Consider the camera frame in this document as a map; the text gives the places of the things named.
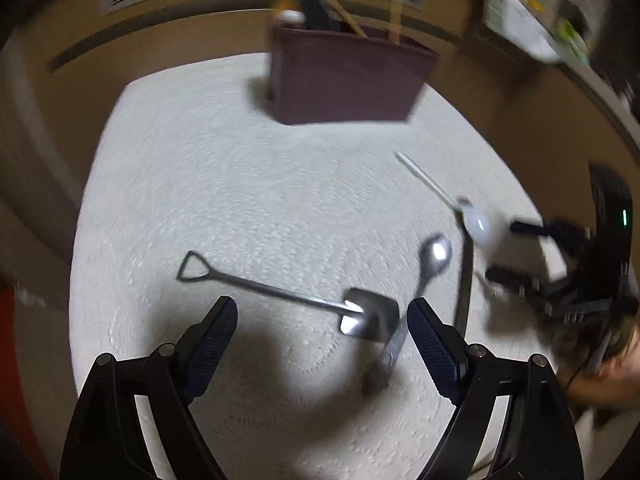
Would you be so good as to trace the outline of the white plastic spoon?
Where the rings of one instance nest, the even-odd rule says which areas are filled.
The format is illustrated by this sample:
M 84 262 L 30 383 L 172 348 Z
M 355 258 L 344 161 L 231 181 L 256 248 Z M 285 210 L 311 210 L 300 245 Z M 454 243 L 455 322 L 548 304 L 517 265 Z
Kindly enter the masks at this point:
M 498 240 L 498 230 L 484 212 L 473 206 L 468 200 L 455 200 L 423 171 L 410 157 L 401 152 L 396 158 L 421 182 L 430 188 L 462 220 L 465 233 L 473 243 L 483 249 L 494 248 Z

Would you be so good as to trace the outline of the wooden spoon in holder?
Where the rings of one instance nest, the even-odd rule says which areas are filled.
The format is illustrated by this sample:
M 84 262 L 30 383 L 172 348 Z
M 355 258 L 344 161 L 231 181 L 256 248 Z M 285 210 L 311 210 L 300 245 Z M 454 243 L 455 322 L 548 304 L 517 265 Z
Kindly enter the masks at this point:
M 273 0 L 271 3 L 271 10 L 274 13 L 281 13 L 284 11 L 300 11 L 300 5 L 297 0 Z

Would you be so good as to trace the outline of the white ball handle spoon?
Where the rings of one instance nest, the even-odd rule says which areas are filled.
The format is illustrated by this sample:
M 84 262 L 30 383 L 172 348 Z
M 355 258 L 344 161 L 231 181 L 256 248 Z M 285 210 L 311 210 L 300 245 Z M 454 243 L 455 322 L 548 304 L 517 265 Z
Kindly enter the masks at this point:
M 304 29 L 306 26 L 306 16 L 302 11 L 294 9 L 284 9 L 277 15 L 280 26 L 285 28 Z

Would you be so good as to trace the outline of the silver metal spoon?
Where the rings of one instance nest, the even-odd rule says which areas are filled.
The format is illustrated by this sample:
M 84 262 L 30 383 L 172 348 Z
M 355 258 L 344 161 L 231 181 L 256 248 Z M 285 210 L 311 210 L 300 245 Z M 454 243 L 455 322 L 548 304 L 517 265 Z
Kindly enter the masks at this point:
M 419 252 L 419 279 L 413 294 L 414 299 L 421 298 L 431 280 L 446 271 L 451 253 L 450 239 L 444 233 L 436 233 L 424 240 Z M 376 360 L 363 375 L 364 396 L 375 396 L 388 387 L 407 336 L 407 315 L 404 314 Z

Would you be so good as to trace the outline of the green white hanging cloth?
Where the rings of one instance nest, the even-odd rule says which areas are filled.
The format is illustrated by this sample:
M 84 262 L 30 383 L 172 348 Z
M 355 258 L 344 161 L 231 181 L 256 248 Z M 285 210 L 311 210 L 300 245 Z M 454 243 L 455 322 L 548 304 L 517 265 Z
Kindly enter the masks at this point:
M 518 0 L 484 0 L 483 22 L 534 60 L 544 64 L 561 62 L 547 29 Z

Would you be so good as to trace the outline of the dark purple utensil holder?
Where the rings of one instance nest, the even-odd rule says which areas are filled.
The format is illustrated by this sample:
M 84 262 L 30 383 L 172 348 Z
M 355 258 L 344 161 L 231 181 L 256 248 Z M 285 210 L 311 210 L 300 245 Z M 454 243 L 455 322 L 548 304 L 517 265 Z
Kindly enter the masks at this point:
M 440 55 L 409 37 L 399 44 L 382 29 L 348 32 L 275 27 L 269 91 L 274 119 L 404 122 Z

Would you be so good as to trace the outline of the white lace table mat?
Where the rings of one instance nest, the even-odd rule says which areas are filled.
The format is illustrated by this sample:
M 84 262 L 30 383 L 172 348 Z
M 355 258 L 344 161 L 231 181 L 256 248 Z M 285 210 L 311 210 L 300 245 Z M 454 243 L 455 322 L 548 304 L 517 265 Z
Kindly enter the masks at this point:
M 400 161 L 498 220 L 538 214 L 520 182 L 441 91 L 408 122 L 289 127 L 267 112 L 265 55 L 164 70 L 128 84 L 103 130 L 78 218 L 70 354 L 146 356 L 201 321 L 222 295 L 239 324 L 193 416 L 232 479 L 413 479 L 452 405 L 413 344 L 390 386 L 361 393 L 378 346 L 336 315 L 218 282 L 184 284 L 195 250 L 215 268 L 337 300 L 358 287 L 405 306 L 418 251 L 461 234 Z

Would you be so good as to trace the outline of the shovel shaped metal spoon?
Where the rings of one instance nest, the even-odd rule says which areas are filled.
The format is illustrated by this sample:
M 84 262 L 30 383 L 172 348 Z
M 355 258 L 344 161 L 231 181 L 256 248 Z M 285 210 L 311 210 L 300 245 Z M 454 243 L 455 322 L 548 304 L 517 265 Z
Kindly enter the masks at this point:
M 279 298 L 335 313 L 340 317 L 338 330 L 347 337 L 385 342 L 399 325 L 398 302 L 376 292 L 352 287 L 345 290 L 340 301 L 323 299 L 222 272 L 214 268 L 195 250 L 189 250 L 184 256 L 176 279 L 181 283 L 205 281 L 226 283 L 262 296 Z

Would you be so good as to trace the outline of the dark long handled spoon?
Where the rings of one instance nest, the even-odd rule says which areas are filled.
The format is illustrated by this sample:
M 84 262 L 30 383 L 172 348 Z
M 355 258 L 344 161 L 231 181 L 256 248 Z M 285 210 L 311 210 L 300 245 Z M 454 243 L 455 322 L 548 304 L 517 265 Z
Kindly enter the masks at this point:
M 458 227 L 462 233 L 462 258 L 456 310 L 454 310 L 454 328 L 462 338 L 465 337 L 466 328 L 468 327 L 474 272 L 474 243 L 464 223 L 465 208 L 469 204 L 467 200 L 462 200 L 456 212 Z

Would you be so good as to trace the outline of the wooden chopstick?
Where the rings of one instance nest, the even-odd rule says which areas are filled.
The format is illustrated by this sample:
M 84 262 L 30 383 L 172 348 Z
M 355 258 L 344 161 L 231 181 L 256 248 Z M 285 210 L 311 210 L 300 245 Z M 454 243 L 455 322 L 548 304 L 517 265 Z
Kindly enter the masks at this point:
M 341 5 L 337 0 L 326 0 L 330 6 L 332 6 L 333 10 L 343 19 L 344 22 L 349 24 L 349 26 L 356 32 L 356 34 L 360 37 L 367 38 L 366 32 L 360 27 L 360 25 L 352 18 L 352 16 L 346 11 L 344 6 Z
M 388 39 L 393 44 L 400 44 L 402 0 L 390 0 L 390 24 Z

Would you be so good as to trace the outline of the blue plastic spoon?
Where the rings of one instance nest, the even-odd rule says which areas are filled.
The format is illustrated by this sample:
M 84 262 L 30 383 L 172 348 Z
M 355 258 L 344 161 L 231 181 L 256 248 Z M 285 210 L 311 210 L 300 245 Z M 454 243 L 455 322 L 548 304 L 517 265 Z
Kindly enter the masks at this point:
M 326 0 L 299 0 L 300 10 L 305 17 L 308 30 L 328 30 L 339 32 L 340 23 L 332 15 L 332 9 Z

